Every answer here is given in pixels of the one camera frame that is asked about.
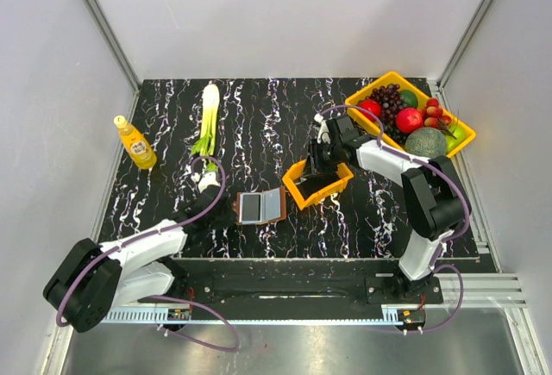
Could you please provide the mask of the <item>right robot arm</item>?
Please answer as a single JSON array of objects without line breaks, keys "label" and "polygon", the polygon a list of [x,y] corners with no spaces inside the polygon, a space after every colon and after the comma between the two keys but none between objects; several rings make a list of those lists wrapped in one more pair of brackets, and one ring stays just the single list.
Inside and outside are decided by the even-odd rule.
[{"label": "right robot arm", "polygon": [[307,178],[324,175],[340,164],[378,173],[402,188],[411,236],[400,257],[400,275],[392,281],[398,300],[409,303],[423,292],[443,246],[465,233],[471,207],[451,160],[419,157],[363,134],[349,116],[314,118],[317,138],[308,147]]}]

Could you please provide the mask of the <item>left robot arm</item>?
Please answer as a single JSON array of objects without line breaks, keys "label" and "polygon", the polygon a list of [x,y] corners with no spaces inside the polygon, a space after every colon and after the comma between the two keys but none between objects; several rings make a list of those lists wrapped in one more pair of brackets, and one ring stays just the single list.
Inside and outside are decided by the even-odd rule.
[{"label": "left robot arm", "polygon": [[211,183],[199,187],[196,200],[151,228],[101,244],[78,241],[42,292],[56,310],[56,324],[84,333],[126,303],[155,296],[177,302],[187,282],[170,258],[191,238],[233,216],[224,187]]}]

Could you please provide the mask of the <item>small orange plastic bin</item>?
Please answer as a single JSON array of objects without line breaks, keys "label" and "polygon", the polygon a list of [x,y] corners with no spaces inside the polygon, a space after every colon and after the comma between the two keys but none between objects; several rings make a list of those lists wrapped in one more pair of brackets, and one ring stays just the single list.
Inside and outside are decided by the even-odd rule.
[{"label": "small orange plastic bin", "polygon": [[334,172],[308,175],[305,168],[308,160],[293,164],[284,174],[282,181],[300,210],[321,203],[324,198],[342,193],[354,174],[346,164],[338,164]]}]

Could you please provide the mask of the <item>brown leather card holder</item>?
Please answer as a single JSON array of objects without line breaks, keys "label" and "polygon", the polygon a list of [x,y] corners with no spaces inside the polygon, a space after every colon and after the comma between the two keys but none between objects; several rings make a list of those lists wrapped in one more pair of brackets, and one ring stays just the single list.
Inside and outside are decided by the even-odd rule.
[{"label": "brown leather card holder", "polygon": [[[242,194],[258,194],[260,195],[260,220],[257,222],[242,222]],[[263,192],[239,192],[235,200],[235,212],[237,215],[237,223],[239,225],[262,225],[267,223],[275,223],[286,218],[286,202],[285,188],[280,186],[275,189]]]}]

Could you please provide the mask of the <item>black credit card white edge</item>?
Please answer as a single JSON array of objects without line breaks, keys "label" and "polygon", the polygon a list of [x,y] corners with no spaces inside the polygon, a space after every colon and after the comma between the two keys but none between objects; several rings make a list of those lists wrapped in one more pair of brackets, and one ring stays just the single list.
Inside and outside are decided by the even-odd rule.
[{"label": "black credit card white edge", "polygon": [[241,195],[241,221],[257,222],[260,220],[260,195]]}]

